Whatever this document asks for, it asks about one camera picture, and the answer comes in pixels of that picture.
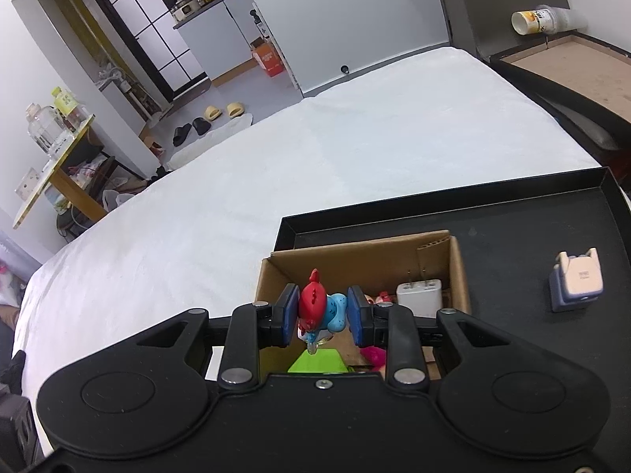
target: white bed sheet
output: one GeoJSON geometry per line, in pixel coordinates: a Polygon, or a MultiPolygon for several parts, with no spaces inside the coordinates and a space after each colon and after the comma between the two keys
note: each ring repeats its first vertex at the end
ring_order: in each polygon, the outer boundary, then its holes
{"type": "Polygon", "coordinates": [[[187,308],[219,317],[251,302],[283,216],[595,166],[465,52],[370,72],[210,149],[48,261],[16,331],[24,394],[34,401],[62,366],[187,308]]]}

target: table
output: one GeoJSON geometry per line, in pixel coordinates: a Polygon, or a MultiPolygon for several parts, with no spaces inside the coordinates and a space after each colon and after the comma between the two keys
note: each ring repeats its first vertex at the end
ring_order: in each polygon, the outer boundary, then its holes
{"type": "Polygon", "coordinates": [[[107,215],[105,209],[92,197],[90,197],[78,184],[76,184],[72,178],[70,178],[61,166],[68,158],[69,154],[77,146],[79,141],[83,138],[89,129],[90,125],[94,121],[95,116],[88,117],[79,127],[75,139],[68,145],[67,149],[57,160],[50,160],[44,167],[40,174],[40,180],[31,192],[28,199],[24,201],[24,204],[20,207],[18,214],[13,221],[13,228],[17,229],[20,224],[24,222],[24,218],[28,215],[31,208],[43,194],[43,191],[51,183],[59,192],[61,192],[67,199],[77,207],[77,209],[83,213],[88,219],[93,222],[98,222],[100,219],[107,215]]]}

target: beige and blue toy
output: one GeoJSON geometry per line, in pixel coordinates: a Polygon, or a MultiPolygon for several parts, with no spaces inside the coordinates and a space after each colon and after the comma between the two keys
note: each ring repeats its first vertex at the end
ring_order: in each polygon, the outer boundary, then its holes
{"type": "Polygon", "coordinates": [[[603,293],[603,276],[595,248],[580,256],[561,252],[550,274],[552,311],[586,308],[603,293]]]}

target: gray floor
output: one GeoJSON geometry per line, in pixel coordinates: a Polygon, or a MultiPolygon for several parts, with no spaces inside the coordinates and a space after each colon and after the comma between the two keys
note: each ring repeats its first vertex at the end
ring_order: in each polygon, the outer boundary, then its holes
{"type": "Polygon", "coordinates": [[[208,105],[223,110],[222,116],[212,122],[212,131],[230,120],[225,113],[226,105],[229,103],[235,101],[243,103],[245,111],[252,114],[253,122],[256,123],[300,100],[302,100],[302,94],[294,88],[286,71],[270,78],[263,69],[257,66],[220,87],[210,87],[206,93],[160,121],[152,129],[151,134],[165,148],[165,154],[160,159],[162,163],[165,163],[175,151],[200,138],[195,128],[192,128],[184,144],[180,147],[173,146],[175,128],[192,123],[196,117],[203,116],[208,105]]]}

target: screw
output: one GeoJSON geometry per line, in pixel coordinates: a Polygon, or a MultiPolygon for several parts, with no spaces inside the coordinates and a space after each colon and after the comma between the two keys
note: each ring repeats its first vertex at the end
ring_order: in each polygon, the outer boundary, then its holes
{"type": "Polygon", "coordinates": [[[329,389],[333,387],[333,382],[328,379],[316,380],[315,387],[318,389],[329,389]]]}
{"type": "Polygon", "coordinates": [[[245,368],[228,368],[222,372],[222,379],[228,384],[243,384],[252,378],[252,372],[245,368]]]}
{"type": "Polygon", "coordinates": [[[419,384],[425,380],[425,373],[416,368],[402,368],[394,372],[394,380],[401,384],[419,384]]]}

